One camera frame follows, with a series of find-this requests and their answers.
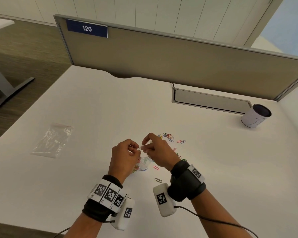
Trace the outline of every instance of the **number sign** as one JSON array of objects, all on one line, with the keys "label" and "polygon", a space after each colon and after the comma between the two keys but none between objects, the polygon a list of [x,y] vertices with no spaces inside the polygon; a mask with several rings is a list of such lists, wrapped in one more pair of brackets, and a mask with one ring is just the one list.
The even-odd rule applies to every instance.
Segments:
[{"label": "number sign", "polygon": [[70,19],[66,19],[66,24],[69,31],[108,38],[107,26]]}]

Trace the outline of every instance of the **hand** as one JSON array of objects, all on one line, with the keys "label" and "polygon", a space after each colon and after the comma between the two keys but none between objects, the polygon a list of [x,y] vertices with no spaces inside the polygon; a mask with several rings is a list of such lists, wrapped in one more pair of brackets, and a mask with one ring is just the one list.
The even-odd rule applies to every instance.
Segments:
[{"label": "hand", "polygon": [[139,145],[127,139],[111,149],[111,161],[108,174],[117,178],[121,184],[132,173],[133,168],[140,161]]},{"label": "hand", "polygon": [[150,133],[142,141],[143,146],[141,150],[148,154],[148,156],[161,167],[171,171],[173,166],[180,161],[177,154],[167,144],[167,141],[162,140],[153,133]]}]

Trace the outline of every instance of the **person's right hand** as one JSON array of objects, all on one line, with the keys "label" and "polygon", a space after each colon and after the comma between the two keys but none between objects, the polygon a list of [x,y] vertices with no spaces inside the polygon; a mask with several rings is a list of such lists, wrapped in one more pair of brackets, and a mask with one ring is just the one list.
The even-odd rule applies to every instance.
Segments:
[{"label": "person's right hand", "polygon": [[148,134],[142,141],[141,150],[161,167],[171,171],[173,166],[180,161],[178,155],[167,144],[167,141],[162,140],[153,133]]}]

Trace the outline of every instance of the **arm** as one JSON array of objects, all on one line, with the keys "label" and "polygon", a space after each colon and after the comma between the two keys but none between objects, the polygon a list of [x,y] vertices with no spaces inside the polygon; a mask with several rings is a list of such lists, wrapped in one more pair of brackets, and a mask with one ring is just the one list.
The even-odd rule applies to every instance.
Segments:
[{"label": "arm", "polygon": [[[135,164],[139,162],[141,151],[138,151],[137,148],[139,148],[138,144],[131,139],[127,139],[111,149],[112,156],[108,174],[115,177],[120,184],[123,184],[125,179],[132,173]],[[107,213],[107,208],[100,204],[93,204],[92,201],[88,201],[89,207],[95,205],[92,207],[94,210],[99,208],[103,213]],[[102,222],[92,219],[83,212],[76,219],[64,238],[95,238],[102,224]]]},{"label": "arm", "polygon": [[[177,154],[170,148],[165,140],[150,133],[144,138],[141,149],[152,158],[156,164],[171,172],[176,163],[180,161]],[[198,215],[238,224],[237,221],[226,211],[225,208],[206,189],[201,194],[191,200]],[[252,238],[250,234],[242,228],[226,224],[219,224],[200,219],[209,238]]]}]

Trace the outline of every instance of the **person's left hand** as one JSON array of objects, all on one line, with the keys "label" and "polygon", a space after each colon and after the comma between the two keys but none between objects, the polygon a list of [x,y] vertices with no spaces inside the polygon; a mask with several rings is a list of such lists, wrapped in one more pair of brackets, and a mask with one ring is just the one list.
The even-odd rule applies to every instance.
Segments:
[{"label": "person's left hand", "polygon": [[139,145],[135,141],[127,139],[111,149],[108,174],[117,178],[121,184],[139,163],[141,151],[137,148]]}]

